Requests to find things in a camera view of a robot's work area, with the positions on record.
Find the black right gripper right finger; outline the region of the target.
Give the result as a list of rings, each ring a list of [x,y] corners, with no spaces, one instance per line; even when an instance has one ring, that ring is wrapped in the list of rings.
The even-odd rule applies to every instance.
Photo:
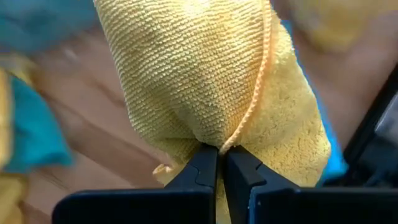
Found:
[[[398,190],[299,187],[242,146],[224,161],[232,224],[398,224]]]

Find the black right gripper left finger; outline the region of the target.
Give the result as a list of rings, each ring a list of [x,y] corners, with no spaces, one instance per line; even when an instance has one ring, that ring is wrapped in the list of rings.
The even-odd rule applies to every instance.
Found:
[[[201,145],[162,189],[84,190],[63,198],[52,224],[215,224],[218,150]]]

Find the teal microfiber towel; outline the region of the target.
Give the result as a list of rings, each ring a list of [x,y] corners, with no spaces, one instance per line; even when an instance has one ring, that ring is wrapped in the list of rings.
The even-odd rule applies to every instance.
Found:
[[[0,47],[29,54],[97,21],[93,0],[0,0]]]
[[[317,89],[313,86],[313,83],[307,74],[306,68],[303,66],[301,57],[299,56],[299,50],[297,48],[297,44],[293,44],[293,46],[294,46],[295,56],[297,58],[297,63],[302,69],[303,74],[307,79],[308,84],[310,85],[317,100],[318,110],[320,112],[323,127],[325,128],[326,136],[331,144],[331,154],[329,156],[328,163],[325,166],[323,173],[320,177],[320,180],[317,183],[317,186],[321,186],[325,182],[337,179],[338,177],[342,177],[343,175],[345,175],[348,170],[348,164],[343,158],[343,153],[341,151],[338,138],[330,123],[326,107],[324,106],[322,99],[320,98],[320,95],[317,93]]]
[[[73,164],[72,152],[45,100],[21,79],[11,79],[14,145],[5,170],[28,173],[41,166]]]

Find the yellow microfiber towel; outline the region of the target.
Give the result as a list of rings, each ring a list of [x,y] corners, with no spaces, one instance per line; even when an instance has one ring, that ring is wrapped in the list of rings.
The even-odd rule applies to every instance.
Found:
[[[202,143],[243,146],[313,187],[331,145],[290,35],[270,0],[96,0],[135,131],[171,162],[168,184]]]
[[[25,178],[4,170],[14,152],[11,70],[15,67],[13,56],[0,55],[0,224],[24,224],[19,204],[25,193]]]
[[[293,21],[318,48],[349,48],[370,21],[398,11],[398,0],[287,0]]]

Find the black aluminium table frame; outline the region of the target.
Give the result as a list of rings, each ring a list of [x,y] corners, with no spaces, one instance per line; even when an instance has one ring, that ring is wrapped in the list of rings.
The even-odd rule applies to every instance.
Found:
[[[348,143],[343,185],[398,188],[398,64]]]

